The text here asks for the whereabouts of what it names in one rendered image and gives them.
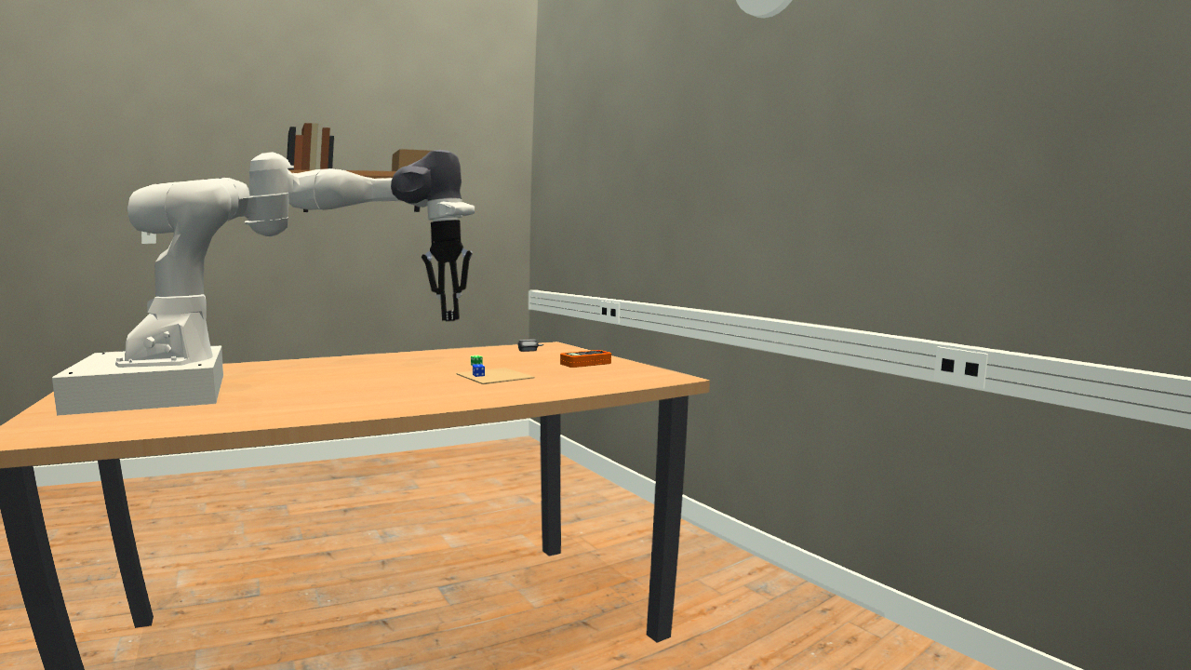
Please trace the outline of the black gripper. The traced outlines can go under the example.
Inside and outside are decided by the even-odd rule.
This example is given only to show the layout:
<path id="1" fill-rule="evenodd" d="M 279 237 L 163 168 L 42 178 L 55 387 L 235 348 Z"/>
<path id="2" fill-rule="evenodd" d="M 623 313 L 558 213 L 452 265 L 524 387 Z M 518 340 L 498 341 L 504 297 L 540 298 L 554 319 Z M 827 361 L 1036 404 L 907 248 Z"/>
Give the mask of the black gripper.
<path id="1" fill-rule="evenodd" d="M 467 283 L 469 259 L 472 251 L 463 248 L 461 242 L 461 224 L 459 220 L 449 221 L 434 221 L 431 223 L 431 236 L 434 237 L 434 245 L 430 248 L 429 253 L 422 255 L 422 261 L 424 261 L 428 278 L 431 286 L 431 292 L 435 292 L 435 298 L 441 300 L 442 321 L 445 321 L 444 311 L 445 308 L 445 294 L 444 294 L 444 262 L 449 262 L 451 278 L 453 278 L 453 303 L 454 303 L 454 317 L 455 321 L 459 321 L 459 298 L 462 298 L 462 292 L 464 290 L 464 283 Z M 462 263 L 462 278 L 459 286 L 459 256 L 462 253 L 464 257 Z M 438 287 L 435 284 L 435 273 L 434 263 L 431 259 L 438 261 Z M 467 275 L 464 274 L 467 273 Z"/>

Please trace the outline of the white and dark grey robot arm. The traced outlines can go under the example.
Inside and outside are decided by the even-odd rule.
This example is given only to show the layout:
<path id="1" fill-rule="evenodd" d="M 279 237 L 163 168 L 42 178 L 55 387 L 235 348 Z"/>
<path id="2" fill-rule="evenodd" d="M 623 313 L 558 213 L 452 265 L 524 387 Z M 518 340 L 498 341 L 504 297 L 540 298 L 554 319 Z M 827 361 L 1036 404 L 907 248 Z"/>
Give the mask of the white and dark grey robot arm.
<path id="1" fill-rule="evenodd" d="M 282 155 L 262 154 L 250 162 L 249 188 L 238 180 L 212 179 L 150 184 L 133 192 L 127 217 L 135 228 L 174 234 L 154 262 L 149 314 L 127 334 L 124 361 L 117 357 L 117 368 L 182 367 L 213 359 L 204 259 L 212 236 L 233 218 L 247 217 L 244 224 L 254 232 L 274 236 L 287 228 L 288 205 L 333 209 L 366 202 L 411 202 L 428 207 L 431 221 L 474 215 L 474 207 L 462 202 L 459 156 L 449 150 L 431 150 L 392 179 L 360 177 L 339 169 L 292 173 L 287 168 L 294 165 Z"/>

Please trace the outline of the orange digital multimeter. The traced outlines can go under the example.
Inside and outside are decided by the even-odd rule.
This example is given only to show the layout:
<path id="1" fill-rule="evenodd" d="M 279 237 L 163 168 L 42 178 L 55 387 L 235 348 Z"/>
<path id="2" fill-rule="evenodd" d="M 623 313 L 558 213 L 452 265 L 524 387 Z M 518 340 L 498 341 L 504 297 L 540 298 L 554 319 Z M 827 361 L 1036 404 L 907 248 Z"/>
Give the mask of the orange digital multimeter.
<path id="1" fill-rule="evenodd" d="M 601 351 L 601 349 L 593 349 L 593 351 L 561 353 L 560 365 L 566 368 L 590 368 L 611 364 L 610 352 Z"/>

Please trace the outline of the tan textured mat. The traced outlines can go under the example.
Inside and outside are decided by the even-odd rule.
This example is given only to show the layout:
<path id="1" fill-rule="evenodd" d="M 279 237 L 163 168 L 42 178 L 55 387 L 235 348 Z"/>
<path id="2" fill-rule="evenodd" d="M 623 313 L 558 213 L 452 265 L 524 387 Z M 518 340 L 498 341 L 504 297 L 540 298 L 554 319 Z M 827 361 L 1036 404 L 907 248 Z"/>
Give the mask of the tan textured mat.
<path id="1" fill-rule="evenodd" d="M 467 370 L 467 372 L 456 372 L 456 376 L 470 378 L 470 381 L 479 382 L 479 384 L 498 384 L 498 382 L 513 382 L 522 381 L 522 378 L 535 378 L 534 376 L 528 376 L 525 372 L 518 372 L 518 370 L 511 370 L 509 368 L 485 369 L 485 376 L 482 377 L 474 377 L 472 370 Z"/>

